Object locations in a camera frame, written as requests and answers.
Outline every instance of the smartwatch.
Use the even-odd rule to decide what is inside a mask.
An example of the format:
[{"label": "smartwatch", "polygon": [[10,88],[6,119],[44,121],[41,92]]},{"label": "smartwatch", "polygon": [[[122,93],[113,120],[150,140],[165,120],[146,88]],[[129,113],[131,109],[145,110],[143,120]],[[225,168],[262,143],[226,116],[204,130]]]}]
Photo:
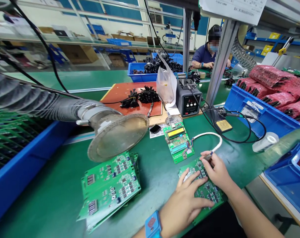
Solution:
[{"label": "smartwatch", "polygon": [[146,230],[146,238],[161,238],[162,230],[159,219],[159,212],[155,211],[144,224]]}]

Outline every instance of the blue shirt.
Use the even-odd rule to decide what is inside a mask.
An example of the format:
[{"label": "blue shirt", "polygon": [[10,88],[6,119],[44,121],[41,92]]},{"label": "blue shirt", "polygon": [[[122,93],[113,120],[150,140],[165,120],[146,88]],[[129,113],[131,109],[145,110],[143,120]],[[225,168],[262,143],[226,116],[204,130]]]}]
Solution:
[{"label": "blue shirt", "polygon": [[192,61],[197,61],[200,63],[215,62],[216,53],[212,56],[207,48],[207,43],[198,48],[193,56]]}]

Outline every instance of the hand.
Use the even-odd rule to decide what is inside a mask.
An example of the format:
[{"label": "hand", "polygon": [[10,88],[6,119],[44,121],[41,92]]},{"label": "hand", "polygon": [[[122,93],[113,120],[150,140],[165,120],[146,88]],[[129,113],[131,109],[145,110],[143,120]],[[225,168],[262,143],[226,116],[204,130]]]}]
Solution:
[{"label": "hand", "polygon": [[214,62],[204,63],[203,67],[204,68],[213,68],[214,67]]},{"label": "hand", "polygon": [[202,161],[207,174],[209,178],[212,180],[212,182],[218,186],[221,190],[223,190],[225,193],[229,191],[233,185],[235,185],[235,182],[231,179],[231,177],[228,174],[228,171],[226,169],[226,166],[221,158],[219,158],[215,153],[212,154],[212,160],[211,164],[214,166],[210,166],[209,162],[204,159],[206,155],[209,155],[211,151],[204,151],[201,153],[200,160]]},{"label": "hand", "polygon": [[227,60],[227,67],[229,68],[231,66],[231,62],[230,62],[230,60],[228,59]]},{"label": "hand", "polygon": [[208,199],[194,197],[198,187],[203,185],[208,177],[192,182],[200,174],[200,171],[197,171],[183,182],[188,172],[189,168],[182,173],[176,190],[159,212],[163,238],[180,233],[198,216],[203,207],[214,205]]}]

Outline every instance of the yellow lcd screen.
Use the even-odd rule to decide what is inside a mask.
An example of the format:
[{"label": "yellow lcd screen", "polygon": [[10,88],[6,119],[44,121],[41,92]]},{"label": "yellow lcd screen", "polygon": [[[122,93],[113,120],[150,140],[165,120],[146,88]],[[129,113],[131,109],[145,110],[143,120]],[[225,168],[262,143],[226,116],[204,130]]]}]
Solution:
[{"label": "yellow lcd screen", "polygon": [[178,129],[176,129],[176,130],[174,130],[174,131],[168,132],[168,137],[171,138],[171,137],[173,137],[173,136],[182,134],[182,133],[184,133],[184,132],[185,132],[184,127],[181,127],[181,128],[178,128]]}]

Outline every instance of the green circuit board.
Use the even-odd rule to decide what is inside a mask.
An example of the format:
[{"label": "green circuit board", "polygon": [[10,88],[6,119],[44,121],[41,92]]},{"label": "green circuit board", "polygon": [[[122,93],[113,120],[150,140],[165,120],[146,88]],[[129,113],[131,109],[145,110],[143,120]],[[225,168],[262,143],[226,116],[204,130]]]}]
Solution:
[{"label": "green circuit board", "polygon": [[[180,133],[177,133],[172,138],[168,136],[170,132],[173,132],[175,130],[183,128],[184,130]],[[166,139],[166,142],[169,146],[170,153],[172,155],[173,161],[175,164],[187,159],[191,155],[193,155],[194,148],[189,147],[190,145],[190,139],[189,136],[186,133],[185,127],[183,125],[183,122],[179,122],[175,125],[175,128],[172,128],[172,126],[168,126],[166,128],[163,128],[164,137]]]},{"label": "green circuit board", "polygon": [[[192,161],[191,163],[181,167],[178,171],[179,177],[181,174],[189,168],[189,173],[186,175],[184,181],[193,173],[200,170],[201,174],[196,179],[201,179],[207,176],[206,169],[203,163],[200,161],[200,158]],[[206,183],[200,186],[194,194],[195,197],[207,198],[214,202],[212,208],[203,208],[200,214],[194,219],[193,225],[197,225],[200,221],[205,219],[209,214],[211,214],[215,209],[227,201],[227,196],[220,190],[214,183],[208,179]]]},{"label": "green circuit board", "polygon": [[86,219],[88,233],[139,194],[137,158],[136,153],[126,151],[85,172],[81,182],[84,204],[77,220]]}]

